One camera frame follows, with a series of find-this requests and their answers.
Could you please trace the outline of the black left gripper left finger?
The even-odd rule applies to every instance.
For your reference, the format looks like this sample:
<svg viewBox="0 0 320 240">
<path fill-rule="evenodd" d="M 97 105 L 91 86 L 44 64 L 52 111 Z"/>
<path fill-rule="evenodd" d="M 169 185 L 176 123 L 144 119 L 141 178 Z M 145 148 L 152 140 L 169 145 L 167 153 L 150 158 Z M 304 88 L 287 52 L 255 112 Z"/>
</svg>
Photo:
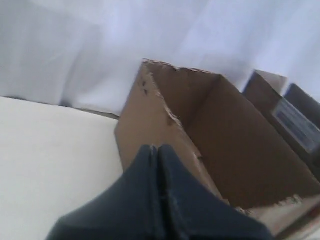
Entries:
<svg viewBox="0 0 320 240">
<path fill-rule="evenodd" d="M 157 149 L 143 145 L 105 192 L 61 217 L 48 240 L 164 240 Z"/>
</svg>

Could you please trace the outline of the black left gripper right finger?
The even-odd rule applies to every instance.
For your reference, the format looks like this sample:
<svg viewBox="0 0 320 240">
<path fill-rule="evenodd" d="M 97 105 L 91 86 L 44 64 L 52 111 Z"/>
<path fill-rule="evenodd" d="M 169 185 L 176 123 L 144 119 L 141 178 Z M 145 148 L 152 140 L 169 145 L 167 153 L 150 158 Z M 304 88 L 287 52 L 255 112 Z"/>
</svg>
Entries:
<svg viewBox="0 0 320 240">
<path fill-rule="evenodd" d="M 158 149 L 158 184 L 164 219 L 173 240 L 272 240 L 265 225 L 207 190 L 174 149 Z"/>
</svg>

